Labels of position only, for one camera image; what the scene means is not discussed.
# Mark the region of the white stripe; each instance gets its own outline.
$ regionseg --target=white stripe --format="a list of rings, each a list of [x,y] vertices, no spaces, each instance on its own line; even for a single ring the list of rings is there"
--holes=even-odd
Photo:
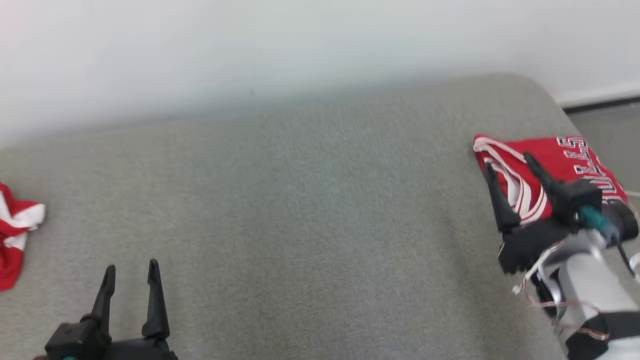
[[[4,239],[4,245],[7,247],[15,247],[24,251],[24,247],[27,245],[27,232],[18,235],[18,236],[10,236]]]
[[[495,161],[498,161],[502,168],[507,170],[509,173],[514,175],[514,178],[520,180],[520,188],[518,189],[520,196],[518,202],[515,206],[515,211],[520,215],[522,219],[522,224],[535,221],[540,218],[542,213],[544,213],[546,205],[547,205],[547,194],[544,191],[542,185],[540,185],[540,194],[538,195],[538,199],[534,206],[531,206],[531,188],[529,184],[524,181],[522,176],[515,172],[498,154],[498,152],[493,148],[496,146],[508,153],[510,153],[514,158],[520,160],[522,163],[526,163],[524,159],[524,155],[515,151],[511,147],[506,144],[499,142],[497,140],[487,138],[485,136],[480,136],[474,140],[474,151],[475,152],[487,152],[489,154],[489,158]]]
[[[43,204],[35,204],[12,217],[6,204],[4,193],[0,192],[0,194],[2,194],[0,197],[0,220],[4,220],[10,226],[17,228],[33,227],[41,224],[44,220],[45,206]]]
[[[492,165],[492,168],[496,172],[502,174],[504,179],[507,181],[507,201],[512,208],[515,207],[518,202],[518,196],[520,195],[520,184],[513,178],[513,176],[511,176],[511,174],[509,174],[509,172],[506,172],[503,169],[500,163],[497,163],[493,158],[487,157],[485,160],[486,163],[490,163]]]

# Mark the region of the red and white cloth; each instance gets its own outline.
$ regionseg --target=red and white cloth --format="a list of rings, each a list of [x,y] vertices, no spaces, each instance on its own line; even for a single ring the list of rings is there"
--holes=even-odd
[[[579,136],[501,142],[486,135],[474,137],[474,152],[481,169],[490,163],[498,174],[500,187],[521,224],[551,215],[551,203],[542,185],[531,173],[523,153],[530,152],[555,180],[580,177],[602,189],[602,201],[621,200],[627,195],[613,174]]]
[[[0,291],[13,287],[27,244],[27,232],[42,223],[45,206],[34,201],[15,200],[11,190],[0,183]]]

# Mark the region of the baseboard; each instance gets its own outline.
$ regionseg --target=baseboard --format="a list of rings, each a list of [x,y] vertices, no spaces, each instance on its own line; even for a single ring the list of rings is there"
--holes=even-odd
[[[624,97],[624,98],[620,98],[620,99],[611,99],[611,100],[607,100],[607,101],[592,102],[592,103],[576,105],[576,106],[565,106],[565,107],[563,107],[563,110],[567,115],[570,115],[570,114],[575,114],[575,113],[582,113],[582,112],[585,112],[585,111],[602,110],[602,109],[606,109],[606,108],[614,108],[616,106],[634,104],[635,102],[640,102],[640,96]]]

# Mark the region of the gray fabric surface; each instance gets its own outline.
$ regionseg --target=gray fabric surface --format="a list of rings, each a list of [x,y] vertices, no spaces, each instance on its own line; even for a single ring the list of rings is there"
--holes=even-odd
[[[500,270],[476,133],[577,130],[494,75],[2,151],[3,182],[49,213],[0,293],[0,356],[42,352],[110,263],[111,333],[139,336],[155,257],[181,359],[562,358]]]

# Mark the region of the wire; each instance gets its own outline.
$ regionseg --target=wire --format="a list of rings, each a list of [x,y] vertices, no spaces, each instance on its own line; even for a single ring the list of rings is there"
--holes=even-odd
[[[602,311],[595,305],[593,305],[590,302],[584,301],[584,300],[574,300],[574,301],[563,301],[563,302],[559,302],[558,304],[556,304],[553,301],[546,301],[546,302],[541,302],[538,301],[536,299],[534,299],[531,294],[527,291],[527,279],[523,278],[522,279],[522,289],[523,292],[525,294],[525,297],[527,299],[527,301],[529,301],[532,305],[537,306],[537,307],[569,307],[569,306],[588,306],[591,309],[595,310],[596,313],[598,315],[602,314]],[[608,341],[611,338],[611,335],[606,333],[606,332],[602,332],[599,330],[595,330],[595,329],[589,329],[587,327],[582,327],[581,325],[572,325],[572,324],[565,324],[565,323],[561,323],[560,319],[556,316],[556,319],[552,321],[552,324],[556,327],[560,327],[562,329],[567,329],[567,330],[575,330],[575,332],[578,332],[580,334],[586,334],[588,336],[591,336],[592,338],[596,339],[596,340],[600,340],[600,341]]]
[[[627,253],[625,252],[625,249],[622,247],[622,244],[620,243],[620,239],[618,237],[614,237],[613,242],[616,244],[616,247],[618,248],[618,252],[620,253],[620,257],[622,257],[622,260],[625,262],[625,265],[627,266],[627,270],[629,270],[629,272],[631,273],[631,276],[636,277],[637,276],[636,271],[633,269],[633,267],[631,267],[631,263],[629,262]]]
[[[556,304],[553,301],[547,301],[547,302],[540,302],[536,299],[534,299],[531,294],[527,291],[527,281],[531,280],[531,277],[536,274],[538,272],[538,268],[545,262],[545,260],[547,260],[549,258],[549,256],[551,256],[557,249],[559,249],[566,241],[565,239],[562,239],[560,241],[558,241],[557,243],[551,245],[547,250],[545,250],[540,257],[538,258],[538,260],[535,262],[535,264],[533,264],[533,266],[531,267],[531,269],[529,269],[529,271],[522,277],[522,284],[519,286],[514,286],[513,287],[513,293],[518,295],[521,291],[525,293],[525,298],[527,299],[528,302],[530,302],[531,304],[533,304],[534,306],[537,307],[560,307],[560,306],[564,306],[564,307],[569,307],[569,306],[588,306],[591,309],[595,310],[596,313],[599,315],[601,314],[601,310],[593,305],[590,302],[584,301],[584,300],[573,300],[573,301],[568,301],[568,302],[559,302],[558,304]],[[578,332],[580,334],[586,334],[588,336],[591,336],[592,338],[596,339],[596,340],[600,340],[600,341],[607,341],[609,340],[609,338],[611,338],[611,335],[606,333],[606,332],[602,332],[602,331],[598,331],[595,329],[588,329],[586,327],[582,327],[581,325],[571,325],[571,324],[563,324],[560,322],[560,319],[556,316],[556,319],[553,320],[553,325],[556,327],[560,327],[562,329],[575,329],[575,332]]]

